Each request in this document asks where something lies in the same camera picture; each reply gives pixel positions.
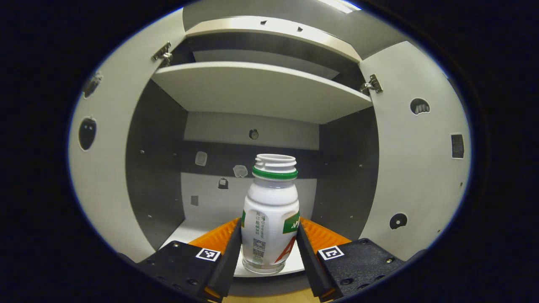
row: white bottle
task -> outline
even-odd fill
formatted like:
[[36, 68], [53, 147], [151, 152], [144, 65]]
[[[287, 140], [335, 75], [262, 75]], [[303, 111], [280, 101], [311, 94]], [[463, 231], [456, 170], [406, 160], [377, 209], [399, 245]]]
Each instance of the white bottle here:
[[291, 156], [260, 154], [256, 161], [241, 217], [241, 248], [244, 268], [268, 276], [285, 267], [294, 246], [300, 224], [298, 171]]

